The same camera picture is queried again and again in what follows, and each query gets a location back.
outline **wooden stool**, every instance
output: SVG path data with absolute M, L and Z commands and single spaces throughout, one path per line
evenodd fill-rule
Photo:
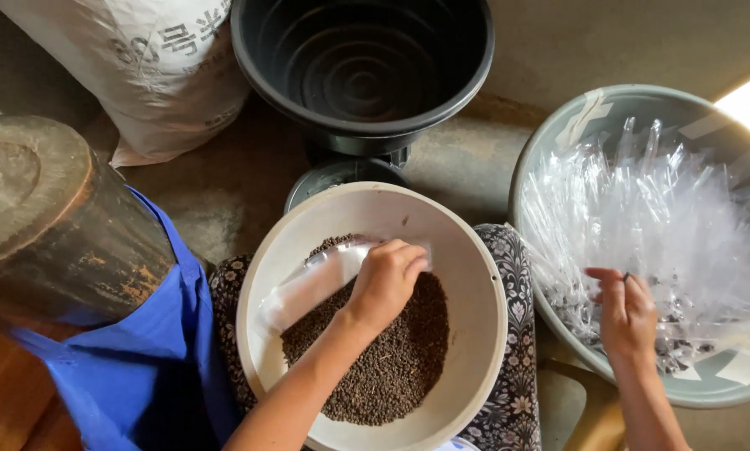
M 174 263 L 157 219 L 77 132 L 0 117 L 0 313 L 116 322 Z

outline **seed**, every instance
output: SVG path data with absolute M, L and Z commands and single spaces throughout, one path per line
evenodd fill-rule
M 351 237 L 328 238 L 310 255 Z M 282 334 L 282 350 L 289 367 L 347 303 L 354 285 L 352 280 Z M 405 309 L 350 367 L 322 413 L 334 421 L 364 426 L 381 426 L 405 417 L 422 404 L 439 381 L 449 333 L 447 298 L 441 283 L 433 274 L 422 273 Z

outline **clear plastic bag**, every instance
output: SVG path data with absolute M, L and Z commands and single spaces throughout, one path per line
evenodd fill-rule
M 352 281 L 361 271 L 370 249 L 383 241 L 387 240 L 358 236 L 310 257 L 261 301 L 255 317 L 256 332 L 266 337 L 286 331 Z M 427 254 L 424 258 L 429 265 L 423 271 L 430 271 L 430 242 L 423 239 L 404 241 L 425 248 Z
M 534 277 L 585 344 L 600 349 L 600 266 L 648 281 L 663 372 L 677 372 L 730 336 L 750 334 L 750 153 L 728 167 L 691 152 L 675 128 L 623 128 L 613 158 L 601 133 L 542 159 L 522 187 L 521 228 Z M 746 352 L 750 340 L 731 347 Z

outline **floral patterned pants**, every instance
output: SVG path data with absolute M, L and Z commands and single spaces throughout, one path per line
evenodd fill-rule
M 530 264 L 519 236 L 510 228 L 484 224 L 474 230 L 486 243 L 500 271 L 509 309 L 509 333 L 498 380 L 478 415 L 459 435 L 481 451 L 537 451 L 539 406 Z M 244 254 L 223 261 L 209 280 L 219 347 L 244 414 L 257 400 L 244 377 L 236 348 L 235 311 L 251 260 L 251 254 Z

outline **person's right hand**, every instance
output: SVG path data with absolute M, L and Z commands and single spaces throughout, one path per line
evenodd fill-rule
M 427 251 L 396 239 L 371 248 L 344 307 L 374 339 L 403 311 L 417 276 L 428 266 Z
M 600 280 L 601 293 L 595 300 L 603 303 L 600 338 L 615 373 L 621 369 L 655 372 L 658 317 L 648 283 L 633 274 L 623 282 L 617 270 L 587 268 L 585 272 Z

